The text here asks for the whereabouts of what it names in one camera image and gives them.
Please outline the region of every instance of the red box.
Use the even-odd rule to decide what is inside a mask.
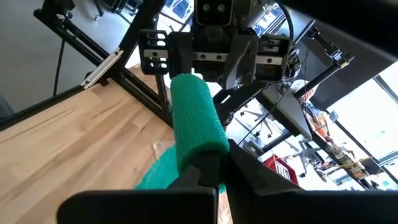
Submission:
[[[299,185],[297,180],[296,172],[291,168],[283,159],[279,158],[277,155],[273,154],[270,158],[265,160],[263,164],[276,172],[277,174],[285,177],[291,182]]]

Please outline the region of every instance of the green foam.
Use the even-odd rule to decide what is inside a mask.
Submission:
[[[166,150],[135,189],[165,189],[199,152],[229,151],[207,84],[191,74],[172,80],[171,88],[175,147]],[[225,186],[220,185],[220,192]]]
[[[206,82],[181,74],[172,80],[170,91],[178,173],[198,152],[217,150],[226,154],[228,140]]]

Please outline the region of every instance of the green foam cylinder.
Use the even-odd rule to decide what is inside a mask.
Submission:
[[[216,150],[226,154],[228,140],[206,82],[181,74],[172,80],[170,92],[178,173],[199,152]]]

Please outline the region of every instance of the wooden table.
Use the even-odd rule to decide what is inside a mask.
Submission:
[[[143,78],[156,87],[154,77]],[[173,129],[112,80],[6,129],[0,222],[56,223],[58,206],[75,193],[133,189],[155,162],[159,141],[173,142]],[[230,214],[221,215],[230,221]]]

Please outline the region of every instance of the screw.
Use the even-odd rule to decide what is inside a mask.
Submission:
[[[225,10],[224,4],[220,4],[217,9],[219,12],[224,12],[224,10]]]
[[[210,9],[209,4],[204,4],[204,5],[203,5],[203,10],[204,10],[204,11],[207,12],[207,11],[209,11],[209,9]]]

